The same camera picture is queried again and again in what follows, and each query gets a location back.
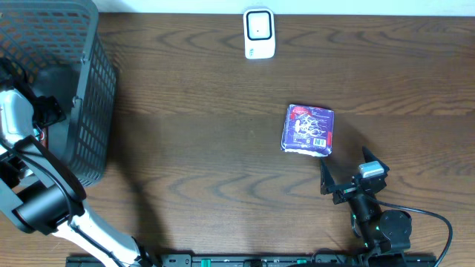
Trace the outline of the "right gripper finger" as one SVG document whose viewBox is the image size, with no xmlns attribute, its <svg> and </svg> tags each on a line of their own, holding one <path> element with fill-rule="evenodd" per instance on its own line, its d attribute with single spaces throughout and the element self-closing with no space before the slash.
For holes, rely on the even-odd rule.
<svg viewBox="0 0 475 267">
<path fill-rule="evenodd" d="M 320 159 L 321 194 L 332 194 L 335 190 L 335 181 L 323 159 Z"/>
<path fill-rule="evenodd" d="M 366 163 L 378 162 L 381 165 L 381 167 L 383 167 L 385 172 L 388 172 L 390 170 L 390 168 L 386 164 L 384 164 L 378 157 L 376 157 L 371 152 L 371 150 L 369 148 L 367 148 L 366 146 L 362 147 L 362 153 L 363 153 L 364 161 Z"/>
</svg>

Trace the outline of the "purple tissue pack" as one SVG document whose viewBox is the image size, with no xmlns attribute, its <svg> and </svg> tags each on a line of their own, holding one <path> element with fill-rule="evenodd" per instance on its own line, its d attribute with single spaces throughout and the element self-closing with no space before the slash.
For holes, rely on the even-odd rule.
<svg viewBox="0 0 475 267">
<path fill-rule="evenodd" d="M 333 152 L 333 111 L 306 105 L 289 105 L 284 120 L 281 150 L 314 157 Z"/>
</svg>

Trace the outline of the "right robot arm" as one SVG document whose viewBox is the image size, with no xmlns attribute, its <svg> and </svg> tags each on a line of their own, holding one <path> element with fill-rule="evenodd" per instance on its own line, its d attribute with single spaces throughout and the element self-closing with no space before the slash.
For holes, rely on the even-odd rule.
<svg viewBox="0 0 475 267">
<path fill-rule="evenodd" d="M 325 162 L 321 162 L 321 194 L 331 194 L 336 205 L 349 204 L 366 247 L 360 261 L 368 265 L 371 258 L 402 254 L 410 248 L 412 219 L 406 211 L 381 209 L 376 194 L 387 186 L 390 169 L 368 148 L 363 147 L 362 153 L 364 163 L 346 184 L 336 184 Z"/>
</svg>

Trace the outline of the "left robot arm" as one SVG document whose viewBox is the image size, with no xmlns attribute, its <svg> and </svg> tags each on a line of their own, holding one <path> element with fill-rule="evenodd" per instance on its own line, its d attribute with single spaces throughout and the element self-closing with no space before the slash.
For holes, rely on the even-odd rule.
<svg viewBox="0 0 475 267">
<path fill-rule="evenodd" d="M 161 266 L 89 206 L 78 178 L 40 142 L 65 118 L 54 96 L 32 91 L 19 63 L 1 59 L 1 212 L 20 231 L 68 240 L 104 266 Z"/>
</svg>

